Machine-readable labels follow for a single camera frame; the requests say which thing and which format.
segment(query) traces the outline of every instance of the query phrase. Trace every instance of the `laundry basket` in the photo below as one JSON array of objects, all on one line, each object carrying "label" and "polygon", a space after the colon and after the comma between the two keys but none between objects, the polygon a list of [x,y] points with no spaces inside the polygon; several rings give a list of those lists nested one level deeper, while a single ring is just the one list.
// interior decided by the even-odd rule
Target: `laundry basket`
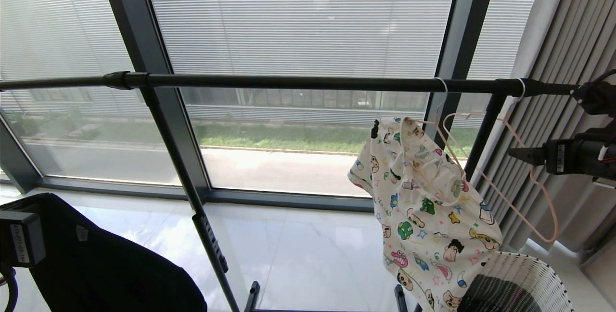
[{"label": "laundry basket", "polygon": [[462,299],[458,312],[571,312],[567,290],[541,260],[497,252]]}]

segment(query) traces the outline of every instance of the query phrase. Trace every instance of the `white venetian blind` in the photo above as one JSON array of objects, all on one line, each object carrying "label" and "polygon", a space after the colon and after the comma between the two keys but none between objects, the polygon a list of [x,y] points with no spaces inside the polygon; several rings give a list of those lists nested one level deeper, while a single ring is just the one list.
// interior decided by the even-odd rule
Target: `white venetian blind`
[{"label": "white venetian blind", "polygon": [[153,0],[176,73],[431,77],[451,0]]},{"label": "white venetian blind", "polygon": [[0,0],[0,12],[3,80],[132,69],[108,0]]},{"label": "white venetian blind", "polygon": [[517,47],[535,0],[490,0],[469,79],[510,77]]}]

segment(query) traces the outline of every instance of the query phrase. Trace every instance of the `marble floor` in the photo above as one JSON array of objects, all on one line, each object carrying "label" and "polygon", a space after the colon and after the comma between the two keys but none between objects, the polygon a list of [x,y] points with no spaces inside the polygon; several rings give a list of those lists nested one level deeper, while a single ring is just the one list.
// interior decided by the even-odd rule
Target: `marble floor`
[{"label": "marble floor", "polygon": [[[229,311],[191,221],[188,202],[56,192],[102,228],[182,266],[201,289],[210,311]],[[0,185],[0,204],[21,198]],[[394,312],[396,280],[381,266],[381,226],[372,215],[208,204],[207,215],[229,264],[227,277],[244,309],[253,281],[257,307],[287,310]],[[549,252],[529,242],[522,252],[549,263],[578,311],[613,311],[562,246]],[[17,312],[48,307],[29,272],[17,273]],[[0,288],[0,309],[7,289]],[[409,310],[414,301],[407,294]]]}]

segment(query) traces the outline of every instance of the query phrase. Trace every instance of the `white sheer curtain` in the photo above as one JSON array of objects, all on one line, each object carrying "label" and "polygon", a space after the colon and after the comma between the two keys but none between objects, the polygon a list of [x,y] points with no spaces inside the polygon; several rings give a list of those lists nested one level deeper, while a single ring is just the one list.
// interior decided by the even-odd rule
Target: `white sheer curtain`
[{"label": "white sheer curtain", "polygon": [[[614,3],[615,0],[536,0],[511,77],[582,84],[614,68]],[[512,101],[509,99],[503,112]],[[539,147],[548,139],[571,137],[601,126],[604,121],[605,117],[586,115],[568,97],[552,95],[524,99],[511,118],[529,147]],[[510,147],[516,147],[513,137],[502,126],[496,126],[479,166],[549,238],[553,226],[548,205],[540,189],[528,179],[528,165],[507,156]],[[473,183],[480,184],[480,192],[499,220],[504,244],[521,248],[531,237],[531,230],[477,175]],[[561,224],[559,241],[577,251],[616,205],[616,197],[605,194],[616,192],[595,187],[589,176],[550,176],[543,168],[538,168],[536,175],[552,193]]]}]

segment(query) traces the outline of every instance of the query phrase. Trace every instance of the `white t-shirt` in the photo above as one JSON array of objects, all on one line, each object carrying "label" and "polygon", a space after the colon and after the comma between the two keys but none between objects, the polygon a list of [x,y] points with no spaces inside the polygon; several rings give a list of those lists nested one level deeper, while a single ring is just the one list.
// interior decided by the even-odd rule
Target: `white t-shirt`
[{"label": "white t-shirt", "polygon": [[458,165],[415,121],[389,117],[374,121],[348,179],[372,195],[387,270],[423,311],[455,311],[502,243]]}]

